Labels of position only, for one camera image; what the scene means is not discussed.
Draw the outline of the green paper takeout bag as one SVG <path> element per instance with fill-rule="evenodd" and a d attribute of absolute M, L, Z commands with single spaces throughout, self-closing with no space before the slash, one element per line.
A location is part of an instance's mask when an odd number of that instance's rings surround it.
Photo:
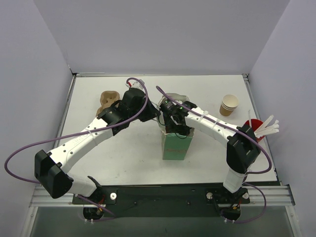
<path fill-rule="evenodd" d="M 185 101 L 190 101 L 187 96 L 179 95 L 176 93 L 169 93 L 168 96 L 180 103 Z M 162 96 L 161 100 L 158 102 L 157 108 L 162 103 L 163 99 L 168 99 Z M 177 135 L 176 133 L 166 133 L 165 127 L 163 126 L 162 112 L 157 117 L 158 125 L 161 130 L 161 147 L 162 147 L 162 159 L 163 160 L 184 160 L 187 151 L 190 147 L 191 141 L 194 137 L 194 129 L 191 128 L 191 132 L 188 136 Z"/>

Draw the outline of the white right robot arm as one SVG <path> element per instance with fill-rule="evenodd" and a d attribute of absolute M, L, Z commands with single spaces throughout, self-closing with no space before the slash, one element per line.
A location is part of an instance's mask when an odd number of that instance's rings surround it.
<path fill-rule="evenodd" d="M 229 171 L 223 186 L 231 193 L 237 192 L 249 174 L 251 165 L 261 153 L 261 149 L 255 144 L 253 129 L 246 124 L 240 127 L 226 123 L 190 101 L 179 103 L 164 97 L 158 106 L 167 125 L 198 130 L 226 148 Z"/>

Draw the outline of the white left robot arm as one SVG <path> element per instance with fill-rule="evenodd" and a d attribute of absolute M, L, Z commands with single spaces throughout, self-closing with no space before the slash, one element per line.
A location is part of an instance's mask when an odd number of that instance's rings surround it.
<path fill-rule="evenodd" d="M 99 113 L 73 139 L 49 152 L 36 153 L 35 177 L 52 198 L 71 193 L 84 196 L 90 203 L 98 202 L 102 186 L 92 176 L 70 174 L 73 166 L 103 141 L 128 128 L 131 122 L 146 122 L 159 115 L 149 100 L 144 82 L 136 78 L 133 81 L 121 100 Z"/>

